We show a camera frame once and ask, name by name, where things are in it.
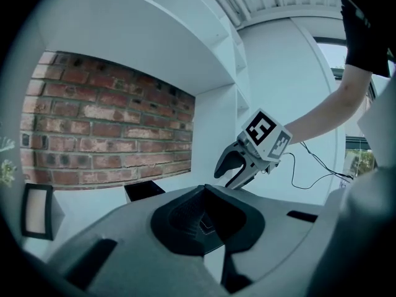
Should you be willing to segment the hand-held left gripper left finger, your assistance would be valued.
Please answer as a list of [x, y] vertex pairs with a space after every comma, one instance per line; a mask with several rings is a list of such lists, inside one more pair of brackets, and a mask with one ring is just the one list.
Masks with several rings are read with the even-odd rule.
[[218, 296], [218, 283], [199, 256], [167, 250], [152, 233], [154, 211], [191, 188], [118, 207], [66, 241], [48, 265], [66, 276], [95, 243], [116, 242], [86, 289], [92, 296]]

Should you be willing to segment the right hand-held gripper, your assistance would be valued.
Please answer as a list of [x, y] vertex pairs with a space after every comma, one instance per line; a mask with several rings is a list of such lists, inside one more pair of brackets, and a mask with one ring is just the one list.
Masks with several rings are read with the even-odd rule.
[[[293, 135], [271, 115], [259, 108], [242, 126], [236, 141], [221, 154], [214, 171], [214, 178], [221, 178], [229, 170], [239, 171], [225, 187], [240, 189], [251, 182], [257, 174], [255, 163], [267, 162], [277, 166], [280, 157], [291, 142]], [[246, 160], [246, 151], [253, 162]]]

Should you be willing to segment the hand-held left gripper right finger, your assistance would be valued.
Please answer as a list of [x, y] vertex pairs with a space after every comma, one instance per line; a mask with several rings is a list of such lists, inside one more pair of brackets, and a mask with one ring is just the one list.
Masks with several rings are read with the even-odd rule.
[[306, 295], [324, 252], [324, 208], [205, 185], [205, 204], [225, 225], [222, 282], [207, 295]]

